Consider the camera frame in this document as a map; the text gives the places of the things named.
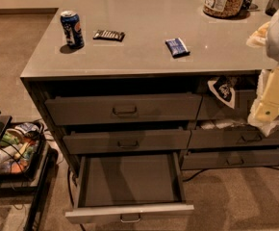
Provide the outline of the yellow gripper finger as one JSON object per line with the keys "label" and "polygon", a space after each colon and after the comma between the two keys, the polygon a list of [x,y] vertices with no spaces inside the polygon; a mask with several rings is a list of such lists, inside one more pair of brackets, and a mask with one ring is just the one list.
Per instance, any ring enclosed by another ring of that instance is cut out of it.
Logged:
{"label": "yellow gripper finger", "polygon": [[279,64],[272,70],[261,71],[256,93],[247,122],[262,127],[279,116]]}

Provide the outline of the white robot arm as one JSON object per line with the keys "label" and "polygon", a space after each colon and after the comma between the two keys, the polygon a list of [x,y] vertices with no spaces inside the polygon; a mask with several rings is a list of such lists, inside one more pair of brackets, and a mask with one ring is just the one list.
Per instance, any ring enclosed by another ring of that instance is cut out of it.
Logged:
{"label": "white robot arm", "polygon": [[266,82],[258,85],[257,99],[248,117],[249,124],[259,127],[279,116],[279,9],[269,22],[249,37],[246,44],[255,48],[264,46],[267,56],[278,63],[269,72]]}

